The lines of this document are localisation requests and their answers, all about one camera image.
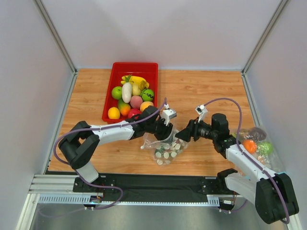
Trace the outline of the polka dot zip bag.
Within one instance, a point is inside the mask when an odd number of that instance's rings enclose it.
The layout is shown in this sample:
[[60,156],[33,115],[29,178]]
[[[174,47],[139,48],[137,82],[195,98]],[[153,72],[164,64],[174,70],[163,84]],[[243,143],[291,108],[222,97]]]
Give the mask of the polka dot zip bag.
[[153,159],[158,165],[169,165],[181,153],[183,153],[189,144],[176,137],[179,131],[173,127],[171,134],[164,140],[156,140],[153,134],[145,134],[144,143],[140,149],[150,150],[153,153]]

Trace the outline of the white radish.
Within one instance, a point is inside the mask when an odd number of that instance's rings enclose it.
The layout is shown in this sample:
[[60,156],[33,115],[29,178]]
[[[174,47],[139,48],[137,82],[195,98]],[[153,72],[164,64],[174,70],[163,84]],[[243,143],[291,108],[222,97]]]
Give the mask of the white radish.
[[132,84],[130,83],[131,75],[125,77],[122,84],[122,100],[129,103],[132,96]]

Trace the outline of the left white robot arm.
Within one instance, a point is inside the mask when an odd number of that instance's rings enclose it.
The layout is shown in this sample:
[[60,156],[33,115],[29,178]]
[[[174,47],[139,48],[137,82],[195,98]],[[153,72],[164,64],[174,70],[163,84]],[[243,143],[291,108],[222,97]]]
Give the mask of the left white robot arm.
[[172,133],[173,124],[170,120],[176,116],[176,111],[165,105],[164,110],[149,106],[141,114],[110,125],[90,126],[81,121],[59,138],[56,147],[67,160],[65,163],[86,182],[92,183],[99,177],[98,171],[90,162],[98,146],[140,138],[145,133],[153,134],[158,141],[165,140]]

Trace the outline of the yellow pear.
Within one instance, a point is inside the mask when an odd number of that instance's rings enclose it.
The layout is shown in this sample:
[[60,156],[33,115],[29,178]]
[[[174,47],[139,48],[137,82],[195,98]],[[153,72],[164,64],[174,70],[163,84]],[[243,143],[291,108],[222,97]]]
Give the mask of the yellow pear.
[[132,84],[132,95],[133,96],[140,96],[141,91],[142,90],[139,88],[137,83]]

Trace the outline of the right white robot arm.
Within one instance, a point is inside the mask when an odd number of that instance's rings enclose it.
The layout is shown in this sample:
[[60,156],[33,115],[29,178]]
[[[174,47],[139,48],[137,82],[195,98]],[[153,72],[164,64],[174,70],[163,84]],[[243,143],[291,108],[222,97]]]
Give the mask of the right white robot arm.
[[267,224],[281,221],[290,223],[290,216],[299,212],[291,178],[286,173],[276,173],[257,161],[238,139],[230,134],[224,114],[212,115],[211,124],[198,119],[190,120],[187,127],[176,134],[185,142],[206,138],[215,150],[235,164],[245,175],[230,169],[225,171],[224,183],[252,203],[260,218]]

